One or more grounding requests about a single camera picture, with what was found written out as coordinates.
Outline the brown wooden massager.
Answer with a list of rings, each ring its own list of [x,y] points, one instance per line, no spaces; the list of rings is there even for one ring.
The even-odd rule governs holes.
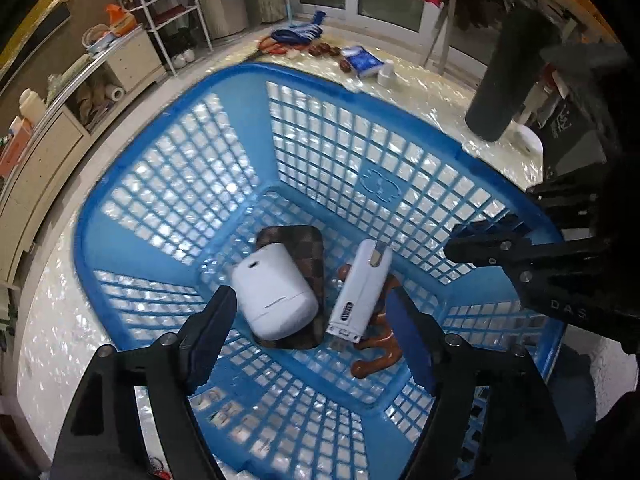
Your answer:
[[[370,317],[368,326],[374,331],[370,336],[361,339],[352,348],[363,351],[367,349],[381,350],[382,354],[373,360],[358,359],[350,364],[350,374],[356,379],[364,379],[370,375],[385,370],[396,364],[402,358],[402,350],[387,321],[386,296],[394,288],[400,286],[400,281],[394,274],[387,274],[382,292]]]

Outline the blue plastic basket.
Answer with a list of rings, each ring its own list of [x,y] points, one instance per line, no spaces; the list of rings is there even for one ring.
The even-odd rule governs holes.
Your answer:
[[[81,209],[73,254],[107,335],[131,350],[176,332],[238,263],[282,243],[318,314],[278,341],[234,320],[192,400],[206,442],[224,470],[256,478],[395,479],[434,401],[404,361],[352,377],[352,362],[382,351],[326,332],[345,271],[363,240],[386,244],[420,311],[477,348],[521,344],[548,375],[561,323],[525,309],[500,269],[444,253],[457,224],[508,212],[534,242],[556,240],[521,188],[427,122],[241,64],[183,92],[122,151]]]

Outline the white round device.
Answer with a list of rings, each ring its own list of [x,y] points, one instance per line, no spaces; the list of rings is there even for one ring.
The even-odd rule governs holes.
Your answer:
[[[513,135],[513,144],[518,150],[529,156],[542,156],[544,146],[532,129],[517,124]]]

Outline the small white bottle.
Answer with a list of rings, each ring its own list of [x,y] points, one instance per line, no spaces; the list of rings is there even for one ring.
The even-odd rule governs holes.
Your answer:
[[[376,81],[383,88],[390,88],[396,79],[395,67],[392,61],[385,61],[376,74]]]

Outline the blue tissue pack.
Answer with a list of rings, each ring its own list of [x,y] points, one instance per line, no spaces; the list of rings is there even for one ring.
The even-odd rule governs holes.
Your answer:
[[[363,46],[352,46],[342,49],[344,60],[350,65],[359,77],[375,75],[384,62],[370,53]]]

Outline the blue striped sock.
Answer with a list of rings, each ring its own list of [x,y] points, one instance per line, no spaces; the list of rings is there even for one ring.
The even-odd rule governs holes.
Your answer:
[[[326,12],[317,11],[310,22],[275,29],[271,32],[270,38],[277,44],[308,46],[308,44],[321,37],[323,32],[321,25],[325,17]]]

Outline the pink tissue box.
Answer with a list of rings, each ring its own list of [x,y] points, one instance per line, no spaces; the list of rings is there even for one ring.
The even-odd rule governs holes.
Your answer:
[[[5,179],[16,166],[30,137],[32,124],[26,118],[16,116],[9,133],[1,141],[0,176]]]

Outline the cream tv cabinet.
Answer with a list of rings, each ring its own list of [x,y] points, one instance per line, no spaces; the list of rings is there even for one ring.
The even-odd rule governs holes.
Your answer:
[[[68,107],[75,91],[104,68],[124,95],[87,129]],[[23,255],[68,177],[114,120],[166,70],[142,28],[115,40],[61,90],[38,122],[1,190],[1,285],[18,289]]]

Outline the cream plastic jar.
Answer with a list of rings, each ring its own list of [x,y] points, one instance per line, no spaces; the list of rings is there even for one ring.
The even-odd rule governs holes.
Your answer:
[[[41,96],[32,89],[25,89],[20,95],[18,100],[18,107],[20,108],[21,115],[27,119],[32,126],[38,125],[38,122],[46,114],[47,105],[46,102],[41,99]]]

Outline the paper towel roll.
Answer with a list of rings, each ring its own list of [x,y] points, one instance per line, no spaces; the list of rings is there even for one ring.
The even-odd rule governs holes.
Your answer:
[[[116,86],[116,84],[107,84],[104,87],[105,97],[113,102],[119,102],[125,95],[125,90],[122,87]]]

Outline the white metal shelf rack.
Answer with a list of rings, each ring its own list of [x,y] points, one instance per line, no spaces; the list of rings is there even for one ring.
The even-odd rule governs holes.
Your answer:
[[[142,24],[173,75],[213,47],[200,0],[117,2]]]

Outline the yellow cloth covered tv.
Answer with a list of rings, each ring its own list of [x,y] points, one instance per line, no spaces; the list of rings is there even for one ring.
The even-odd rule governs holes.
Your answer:
[[[51,0],[36,14],[26,18],[1,52],[1,91],[10,84],[23,66],[69,20],[70,0]]]

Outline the red handled scissors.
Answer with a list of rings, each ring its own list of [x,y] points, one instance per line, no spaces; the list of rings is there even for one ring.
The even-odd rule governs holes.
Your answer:
[[[269,55],[296,56],[309,47],[310,42],[303,42],[299,37],[268,36],[258,42],[255,51],[247,55],[243,62],[255,62]]]

